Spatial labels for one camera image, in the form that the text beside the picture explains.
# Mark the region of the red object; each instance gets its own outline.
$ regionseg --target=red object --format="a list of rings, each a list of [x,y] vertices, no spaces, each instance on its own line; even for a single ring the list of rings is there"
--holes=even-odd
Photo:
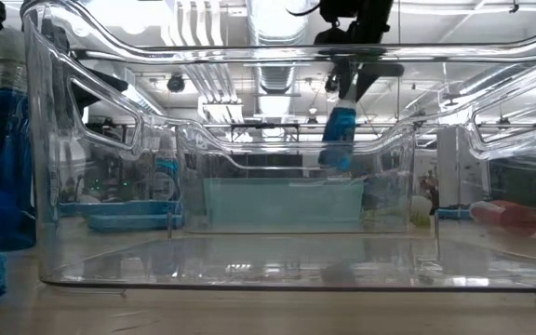
[[[473,220],[502,227],[506,232],[519,236],[533,236],[536,233],[536,212],[528,207],[510,201],[479,201],[471,205]]]

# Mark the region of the ceiling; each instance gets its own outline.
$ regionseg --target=ceiling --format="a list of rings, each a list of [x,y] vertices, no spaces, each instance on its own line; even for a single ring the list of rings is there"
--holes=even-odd
[[[109,1],[83,0],[91,13],[104,24],[120,40],[136,46],[166,46],[162,38],[161,27],[165,18],[162,1],[117,0],[113,1],[114,14],[108,15]],[[395,4],[388,20],[391,29],[386,33],[383,42],[387,44],[437,44],[437,43],[506,43],[530,38],[536,34],[536,1],[517,1],[520,10],[509,13],[513,1],[485,0],[409,0]],[[294,3],[294,0],[272,1],[272,6],[280,6],[280,10]],[[15,7],[19,1],[7,1],[8,25],[20,26]],[[313,3],[308,0],[305,5]],[[183,3],[179,3],[179,21],[183,16]],[[192,15],[189,26],[194,32],[194,41],[202,45],[201,38],[195,34],[197,27],[196,2],[192,4]],[[206,3],[211,18],[209,4]],[[221,38],[228,47],[249,46],[253,43],[248,29],[249,13],[246,2],[241,0],[220,1],[221,7]],[[265,13],[263,17],[273,15]],[[346,30],[351,20],[342,20],[341,28]],[[302,29],[304,36],[301,44],[312,44],[314,37],[329,28],[318,11],[310,14]],[[189,65],[188,69],[178,66],[133,65],[125,63],[85,63],[93,69],[120,74],[125,67],[136,77],[135,87],[143,92],[149,100],[162,108],[162,113],[168,116],[190,118],[207,124],[226,122],[212,114],[206,113],[206,119],[198,112],[200,93],[185,77],[185,89],[181,93],[171,93],[167,89],[167,80],[172,74],[189,72],[194,67],[203,73],[207,65]],[[403,118],[414,112],[415,100],[420,96],[433,92],[452,93],[451,88],[459,86],[470,78],[481,74],[497,64],[491,63],[441,63],[441,62],[407,62],[402,77],[381,77],[363,96],[357,105],[359,122],[394,123],[398,117]],[[270,122],[307,122],[308,117],[315,116],[323,124],[328,114],[337,102],[336,95],[329,95],[324,90],[325,80],[332,68],[331,63],[306,63],[295,66],[295,76],[292,88],[286,96],[290,105],[279,117],[268,117],[260,108],[256,66],[244,66],[241,63],[226,65],[227,72],[234,85],[237,98],[241,100],[242,117],[245,122],[251,120]],[[426,113],[439,112],[440,99],[422,101],[420,108]],[[487,112],[479,116],[479,122],[492,123],[500,118],[500,114],[521,110],[523,106],[536,103],[536,90],[526,96],[505,103],[501,111]],[[91,106],[90,114],[112,115],[113,111],[106,110],[103,104]],[[536,113],[525,114],[518,122],[536,122]]]

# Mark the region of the black cable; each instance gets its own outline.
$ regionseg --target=black cable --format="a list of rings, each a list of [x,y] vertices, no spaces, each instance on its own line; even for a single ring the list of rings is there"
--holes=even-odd
[[[305,15],[307,15],[307,14],[311,14],[311,13],[315,12],[316,9],[320,8],[320,5],[321,5],[321,3],[318,3],[318,4],[315,5],[314,7],[310,8],[310,9],[304,11],[304,12],[301,12],[301,13],[293,13],[293,12],[291,12],[291,11],[289,11],[289,10],[287,9],[287,13],[290,14],[290,15],[292,15],[292,16],[296,16],[296,17],[299,17],[299,16],[305,16]]]

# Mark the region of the clear plastic bin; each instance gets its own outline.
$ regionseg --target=clear plastic bin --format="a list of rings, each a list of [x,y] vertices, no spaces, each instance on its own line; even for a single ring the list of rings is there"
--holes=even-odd
[[[394,45],[305,46],[312,18],[248,43],[233,29],[258,9],[210,1],[197,24],[226,23],[195,38],[179,25],[177,44],[174,21],[121,27],[95,3],[21,11],[44,282],[536,291],[536,28],[419,40],[401,4]],[[194,19],[190,2],[140,5]],[[375,78],[355,141],[320,141],[341,64]]]

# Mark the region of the table surface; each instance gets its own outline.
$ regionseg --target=table surface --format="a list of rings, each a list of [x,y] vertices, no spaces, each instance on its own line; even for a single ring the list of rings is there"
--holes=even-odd
[[[68,291],[9,257],[0,334],[533,334],[536,297],[485,293]]]

